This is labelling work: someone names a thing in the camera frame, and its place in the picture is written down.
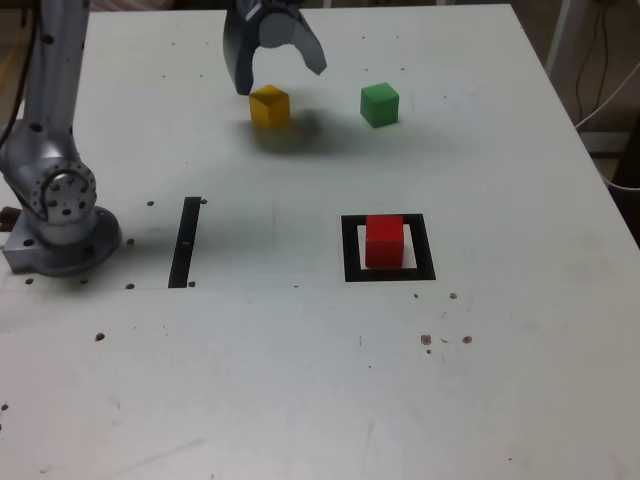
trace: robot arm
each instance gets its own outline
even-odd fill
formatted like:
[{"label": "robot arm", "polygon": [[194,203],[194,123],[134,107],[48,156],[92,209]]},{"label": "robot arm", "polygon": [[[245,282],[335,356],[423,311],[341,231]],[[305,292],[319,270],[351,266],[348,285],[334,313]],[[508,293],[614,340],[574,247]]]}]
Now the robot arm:
[{"label": "robot arm", "polygon": [[[73,138],[89,1],[34,0],[33,19],[24,116],[14,117],[0,141],[0,171],[23,208],[3,253],[16,273],[73,275],[108,258],[121,242],[116,218],[95,205],[96,180]],[[298,6],[279,0],[238,0],[227,12],[223,43],[242,95],[251,91],[259,46],[291,43],[315,73],[326,67]]]},{"label": "robot arm", "polygon": [[258,47],[291,44],[309,70],[320,75],[327,62],[322,46],[297,5],[279,0],[238,0],[227,12],[224,59],[236,91],[249,95],[253,86],[253,54]]}]

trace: cable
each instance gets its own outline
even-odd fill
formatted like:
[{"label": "cable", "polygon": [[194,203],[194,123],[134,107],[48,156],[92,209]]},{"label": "cable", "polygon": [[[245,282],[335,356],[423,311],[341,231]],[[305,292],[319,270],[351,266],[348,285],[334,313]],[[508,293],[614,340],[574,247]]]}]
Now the cable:
[{"label": "cable", "polygon": [[609,102],[611,100],[613,100],[613,98],[620,92],[620,90],[622,90],[622,88],[627,84],[627,82],[629,80],[631,80],[631,78],[636,74],[636,72],[638,71],[638,69],[640,69],[640,62],[638,62],[638,64],[633,68],[633,70],[631,70],[631,73],[629,73],[629,75],[627,75],[627,78],[625,78],[622,83],[620,84],[620,86],[618,88],[616,88],[616,90],[609,96],[609,98],[607,98],[602,105],[600,105],[598,108],[596,108],[593,112],[591,112],[589,115],[587,115],[585,118],[583,118],[580,122],[578,122],[575,125],[575,128],[578,129],[580,128],[582,125],[584,125],[585,123],[587,123],[591,117],[593,117],[595,114],[597,114],[600,110],[602,110],[604,107],[606,107]]},{"label": "cable", "polygon": [[578,76],[576,78],[576,100],[578,102],[578,119],[579,120],[582,120],[584,116],[584,111],[582,109],[582,101],[580,100],[580,81],[582,80],[584,69],[587,67],[587,64],[589,63],[589,58],[591,58],[593,49],[596,47],[596,42],[598,41],[598,24],[599,24],[600,17],[604,12],[605,8],[607,8],[607,6],[602,5],[598,9],[598,13],[596,14],[596,19],[593,22],[593,37],[591,38],[591,45],[589,45],[589,48],[587,49],[587,53],[585,54],[584,59],[582,60],[582,64],[580,65],[580,70],[578,70]]},{"label": "cable", "polygon": [[[609,96],[609,98],[607,98],[602,105],[600,105],[598,108],[596,108],[593,112],[591,112],[590,115],[588,115],[585,119],[583,119],[582,121],[578,122],[575,125],[576,130],[578,128],[580,128],[582,125],[584,125],[586,122],[589,121],[589,119],[591,117],[593,117],[595,114],[597,114],[598,112],[600,112],[600,110],[602,110],[604,107],[606,107],[609,102],[611,100],[613,100],[613,98],[620,92],[620,90],[622,90],[624,88],[624,86],[627,84],[627,82],[629,80],[631,80],[631,78],[635,75],[635,73],[638,71],[638,69],[640,69],[640,62],[638,62],[638,64],[634,67],[633,70],[631,70],[631,73],[629,73],[629,75],[627,75],[627,78],[625,78],[622,83],[620,84],[620,86],[618,88],[616,88],[616,90]],[[611,182],[608,178],[605,178],[604,175],[600,174],[600,177],[602,178],[602,180],[604,181],[604,183],[606,183],[608,186],[610,186],[611,188],[615,188],[616,190],[621,190],[623,192],[640,192],[640,187],[623,187],[622,185],[617,185],[613,182]]]},{"label": "cable", "polygon": [[22,96],[24,95],[24,87],[27,83],[27,74],[29,73],[29,64],[31,63],[31,55],[33,54],[33,48],[36,44],[36,34],[38,31],[38,22],[40,18],[40,2],[39,0],[33,1],[33,12],[31,18],[31,36],[29,38],[29,47],[27,48],[27,55],[24,59],[24,64],[22,65],[22,72],[20,72],[20,79],[18,80],[18,88],[16,89],[16,97],[13,102],[13,110],[11,111],[11,116],[9,117],[9,122],[7,123],[4,132],[2,132],[2,137],[0,137],[0,151],[2,151],[2,147],[4,146],[7,138],[9,138],[9,134],[13,129],[13,126],[16,123],[16,119],[18,118],[18,112],[20,111],[20,104],[22,103]]},{"label": "cable", "polygon": [[596,108],[598,108],[598,105],[600,105],[602,90],[604,88],[604,81],[607,77],[607,69],[609,68],[609,36],[607,35],[607,13],[609,12],[609,7],[611,7],[611,5],[613,5],[613,3],[607,3],[607,5],[605,5],[602,17],[600,17],[600,22],[602,24],[602,36],[604,37],[604,66],[602,67],[602,76],[600,77],[598,96],[596,98],[596,103],[593,106],[592,112],[595,111]]},{"label": "cable", "polygon": [[623,187],[622,185],[617,185],[613,183],[611,180],[609,180],[607,177],[605,177],[602,174],[600,174],[600,177],[602,177],[602,180],[604,181],[604,183],[606,183],[608,186],[612,188],[615,188],[616,190],[622,190],[623,192],[640,192],[640,187]]}]

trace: white square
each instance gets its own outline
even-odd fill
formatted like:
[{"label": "white square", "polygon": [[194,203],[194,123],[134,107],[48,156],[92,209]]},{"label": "white square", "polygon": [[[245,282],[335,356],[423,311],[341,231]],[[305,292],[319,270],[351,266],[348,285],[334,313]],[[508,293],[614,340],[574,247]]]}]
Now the white square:
[{"label": "white square", "polygon": [[[402,226],[404,231],[404,254],[402,255],[402,268],[417,268],[416,253],[413,250],[413,238],[411,238],[411,227],[407,224]],[[358,254],[360,255],[360,269],[369,270],[364,264],[365,246],[367,239],[366,225],[358,225]]]}]

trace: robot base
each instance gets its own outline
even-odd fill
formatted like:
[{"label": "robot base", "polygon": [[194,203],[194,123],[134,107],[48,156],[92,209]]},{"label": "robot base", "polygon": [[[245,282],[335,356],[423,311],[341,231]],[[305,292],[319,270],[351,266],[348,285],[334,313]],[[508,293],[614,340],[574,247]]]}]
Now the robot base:
[{"label": "robot base", "polygon": [[14,273],[35,272],[64,277],[88,270],[106,260],[120,245],[118,220],[104,208],[95,207],[98,219],[93,232],[79,243],[53,246],[42,243],[29,229],[24,213],[16,222],[3,253]]}]

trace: cube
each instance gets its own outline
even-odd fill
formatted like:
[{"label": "cube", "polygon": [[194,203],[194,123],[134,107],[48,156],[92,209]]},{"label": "cube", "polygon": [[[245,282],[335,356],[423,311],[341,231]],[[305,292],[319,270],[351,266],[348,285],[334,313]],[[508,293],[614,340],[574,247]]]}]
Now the cube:
[{"label": "cube", "polygon": [[402,215],[367,216],[364,263],[367,268],[402,268],[404,219]]},{"label": "cube", "polygon": [[280,128],[289,123],[289,95],[267,85],[249,95],[251,121],[264,128]]},{"label": "cube", "polygon": [[400,95],[388,83],[365,87],[360,92],[360,114],[373,128],[398,121]]}]

